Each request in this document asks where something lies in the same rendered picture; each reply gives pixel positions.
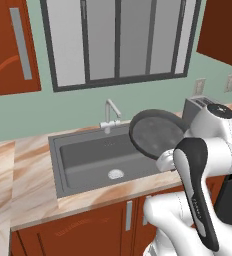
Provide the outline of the dark framed window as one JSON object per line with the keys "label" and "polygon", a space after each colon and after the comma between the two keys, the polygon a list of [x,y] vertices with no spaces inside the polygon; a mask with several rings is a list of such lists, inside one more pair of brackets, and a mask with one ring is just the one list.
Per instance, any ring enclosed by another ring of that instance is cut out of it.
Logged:
{"label": "dark framed window", "polygon": [[201,0],[40,0],[55,92],[182,78]]}

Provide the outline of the silver sink tap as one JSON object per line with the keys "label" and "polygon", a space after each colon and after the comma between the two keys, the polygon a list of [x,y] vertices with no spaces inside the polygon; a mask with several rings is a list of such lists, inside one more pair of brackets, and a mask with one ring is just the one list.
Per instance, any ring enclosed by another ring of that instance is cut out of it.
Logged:
{"label": "silver sink tap", "polygon": [[[110,110],[113,110],[116,114],[116,120],[111,119]],[[116,107],[111,99],[107,99],[105,102],[105,121],[99,123],[100,128],[103,129],[106,134],[109,134],[112,127],[116,127],[121,124],[120,118],[120,110]]]}

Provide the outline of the grey toaster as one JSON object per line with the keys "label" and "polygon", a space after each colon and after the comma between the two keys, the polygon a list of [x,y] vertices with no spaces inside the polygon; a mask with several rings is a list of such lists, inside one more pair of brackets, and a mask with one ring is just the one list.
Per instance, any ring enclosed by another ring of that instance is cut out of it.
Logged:
{"label": "grey toaster", "polygon": [[182,119],[190,125],[198,112],[204,108],[206,105],[211,104],[212,100],[205,96],[194,96],[187,98],[184,103],[184,109],[182,114]]}

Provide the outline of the dark grey frying pan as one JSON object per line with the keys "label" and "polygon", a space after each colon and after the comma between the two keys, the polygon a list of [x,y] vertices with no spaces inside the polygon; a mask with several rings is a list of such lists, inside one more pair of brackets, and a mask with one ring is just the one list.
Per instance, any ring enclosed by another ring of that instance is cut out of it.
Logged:
{"label": "dark grey frying pan", "polygon": [[157,160],[165,151],[174,149],[188,129],[189,125],[177,115],[148,109],[133,117],[129,124],[129,137],[139,152]]}

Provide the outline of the red-brown wall cupboard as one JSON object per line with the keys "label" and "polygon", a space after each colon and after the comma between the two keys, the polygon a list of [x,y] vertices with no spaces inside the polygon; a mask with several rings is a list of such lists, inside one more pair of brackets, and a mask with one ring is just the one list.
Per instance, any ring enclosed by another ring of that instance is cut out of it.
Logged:
{"label": "red-brown wall cupboard", "polygon": [[197,52],[232,66],[232,0],[207,0]]}

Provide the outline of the red-brown wall cupboard door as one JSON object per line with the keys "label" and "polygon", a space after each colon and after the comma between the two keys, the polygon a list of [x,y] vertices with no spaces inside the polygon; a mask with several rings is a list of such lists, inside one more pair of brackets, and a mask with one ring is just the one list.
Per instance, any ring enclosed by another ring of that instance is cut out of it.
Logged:
{"label": "red-brown wall cupboard door", "polygon": [[[10,16],[17,7],[24,31],[32,79],[25,80]],[[0,0],[0,95],[40,91],[40,78],[32,38],[27,0]]]}

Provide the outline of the pale wall socket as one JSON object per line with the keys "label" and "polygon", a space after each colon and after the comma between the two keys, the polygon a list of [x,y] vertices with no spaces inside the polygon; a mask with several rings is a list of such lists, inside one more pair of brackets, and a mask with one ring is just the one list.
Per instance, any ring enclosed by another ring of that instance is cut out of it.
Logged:
{"label": "pale wall socket", "polygon": [[194,96],[201,95],[203,93],[205,81],[206,81],[205,78],[199,78],[196,80],[195,86],[194,86],[194,91],[193,91]]}
{"label": "pale wall socket", "polygon": [[228,76],[225,89],[224,89],[224,92],[231,92],[231,91],[232,91],[232,74]]}

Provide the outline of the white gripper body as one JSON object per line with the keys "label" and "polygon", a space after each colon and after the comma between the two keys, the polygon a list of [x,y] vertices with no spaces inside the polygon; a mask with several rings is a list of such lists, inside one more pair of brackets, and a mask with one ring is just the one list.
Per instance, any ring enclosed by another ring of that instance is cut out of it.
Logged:
{"label": "white gripper body", "polygon": [[173,149],[166,150],[156,161],[156,166],[160,172],[174,171]]}

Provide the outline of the grey kitchen sink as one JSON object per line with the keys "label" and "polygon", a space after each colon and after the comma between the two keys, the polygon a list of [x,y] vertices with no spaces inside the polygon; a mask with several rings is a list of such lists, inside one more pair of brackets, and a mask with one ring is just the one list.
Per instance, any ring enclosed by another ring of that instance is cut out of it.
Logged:
{"label": "grey kitchen sink", "polygon": [[48,138],[56,194],[63,198],[158,174],[156,162],[129,138],[129,125]]}

